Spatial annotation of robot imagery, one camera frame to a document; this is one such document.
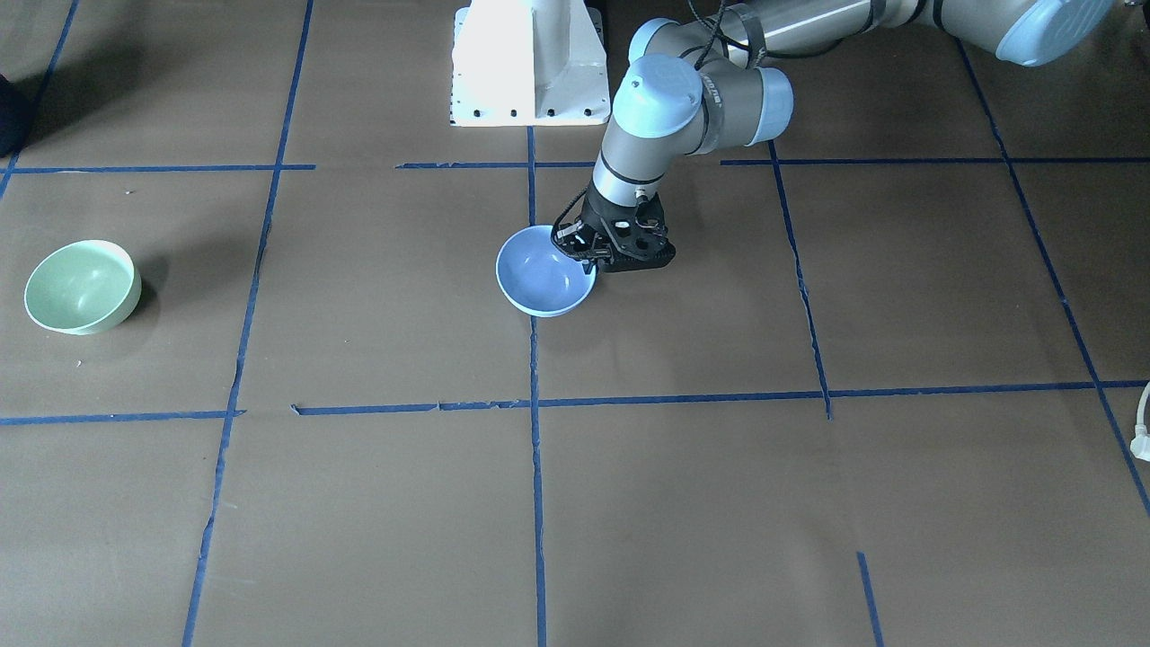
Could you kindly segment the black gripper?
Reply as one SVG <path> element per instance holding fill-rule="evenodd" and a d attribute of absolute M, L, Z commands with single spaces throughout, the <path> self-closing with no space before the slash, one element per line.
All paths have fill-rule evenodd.
<path fill-rule="evenodd" d="M 583 190 L 553 222 L 553 245 L 584 274 L 662 269 L 677 249 L 669 241 L 661 197 L 639 197 L 629 208 Z"/>

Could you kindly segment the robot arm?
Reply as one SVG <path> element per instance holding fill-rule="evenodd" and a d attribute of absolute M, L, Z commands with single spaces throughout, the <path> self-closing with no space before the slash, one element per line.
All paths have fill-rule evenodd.
<path fill-rule="evenodd" d="M 776 62 L 816 57 L 879 26 L 923 25 L 1015 66 L 1046 66 L 1084 40 L 1109 1 L 743 1 L 632 34 L 578 216 L 555 251 L 586 274 L 661 269 L 674 259 L 659 185 L 674 160 L 768 143 L 792 121 Z"/>

